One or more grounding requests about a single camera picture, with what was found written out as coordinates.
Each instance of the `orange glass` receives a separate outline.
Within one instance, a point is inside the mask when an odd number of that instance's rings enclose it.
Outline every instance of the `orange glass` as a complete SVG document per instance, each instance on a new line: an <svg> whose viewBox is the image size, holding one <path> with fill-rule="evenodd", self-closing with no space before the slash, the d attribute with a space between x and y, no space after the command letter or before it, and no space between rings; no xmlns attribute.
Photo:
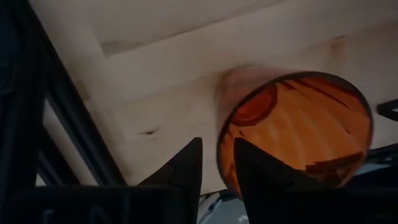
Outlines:
<svg viewBox="0 0 398 224"><path fill-rule="evenodd" d="M238 195L236 137L332 187L349 181L371 143L369 105L334 75L240 67L221 79L217 101L218 168Z"/></svg>

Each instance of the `plywood surface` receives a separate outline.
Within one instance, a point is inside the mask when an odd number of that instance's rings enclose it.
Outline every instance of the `plywood surface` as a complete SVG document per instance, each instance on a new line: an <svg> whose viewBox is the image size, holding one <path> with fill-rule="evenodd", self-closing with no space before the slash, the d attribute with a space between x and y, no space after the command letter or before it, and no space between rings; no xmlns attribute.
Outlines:
<svg viewBox="0 0 398 224"><path fill-rule="evenodd" d="M225 188L216 170L213 97L220 72L238 65L330 72L356 85L373 109L398 97L397 1L291 0L111 56L87 5L32 5L129 184L199 136L202 193ZM372 147L394 143L398 124L374 120ZM79 179L95 184L49 108L44 123Z"/></svg>

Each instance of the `amber drinking glass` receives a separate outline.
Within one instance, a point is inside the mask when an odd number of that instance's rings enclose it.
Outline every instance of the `amber drinking glass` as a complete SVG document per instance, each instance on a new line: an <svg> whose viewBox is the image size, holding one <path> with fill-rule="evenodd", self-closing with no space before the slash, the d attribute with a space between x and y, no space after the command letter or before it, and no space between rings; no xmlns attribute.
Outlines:
<svg viewBox="0 0 398 224"><path fill-rule="evenodd" d="M216 100L218 169L238 195L236 137L332 187L349 181L371 143L365 97L327 73L239 67L222 77Z"/></svg>

